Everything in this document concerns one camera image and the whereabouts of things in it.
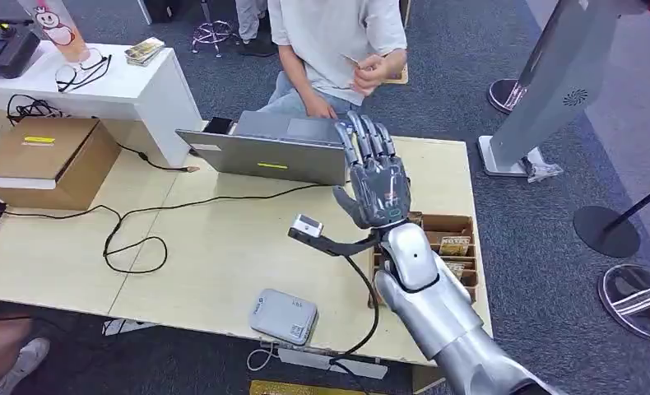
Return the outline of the person's left hand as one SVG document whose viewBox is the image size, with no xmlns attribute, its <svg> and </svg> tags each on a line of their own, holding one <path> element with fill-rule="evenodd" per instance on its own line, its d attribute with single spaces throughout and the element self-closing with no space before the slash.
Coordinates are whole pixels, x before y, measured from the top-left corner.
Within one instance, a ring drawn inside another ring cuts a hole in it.
<svg viewBox="0 0 650 395">
<path fill-rule="evenodd" d="M 354 69 L 351 87 L 354 91 L 369 96 L 392 73 L 392 58 L 373 54 L 358 63 Z"/>
</svg>

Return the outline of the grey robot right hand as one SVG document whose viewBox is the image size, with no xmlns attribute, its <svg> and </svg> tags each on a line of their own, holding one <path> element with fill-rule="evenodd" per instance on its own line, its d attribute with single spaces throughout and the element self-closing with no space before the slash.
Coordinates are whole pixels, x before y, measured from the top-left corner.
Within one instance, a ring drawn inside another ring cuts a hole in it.
<svg viewBox="0 0 650 395">
<path fill-rule="evenodd" d="M 354 195 L 350 196 L 342 186 L 334 186 L 336 202 L 362 230 L 406 221 L 411 207 L 410 180 L 389 131 L 354 110 L 346 116 L 352 132 L 341 123 L 336 130 L 345 148 Z"/>
</svg>

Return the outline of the person's right hand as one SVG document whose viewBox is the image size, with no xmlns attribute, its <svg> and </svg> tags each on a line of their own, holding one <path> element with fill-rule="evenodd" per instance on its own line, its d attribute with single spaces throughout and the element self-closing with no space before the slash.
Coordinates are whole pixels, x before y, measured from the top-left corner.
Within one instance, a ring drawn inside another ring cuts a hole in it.
<svg viewBox="0 0 650 395">
<path fill-rule="evenodd" d="M 310 118 L 336 119 L 337 113 L 334 108 L 318 93 L 311 91 L 301 96 Z"/>
</svg>

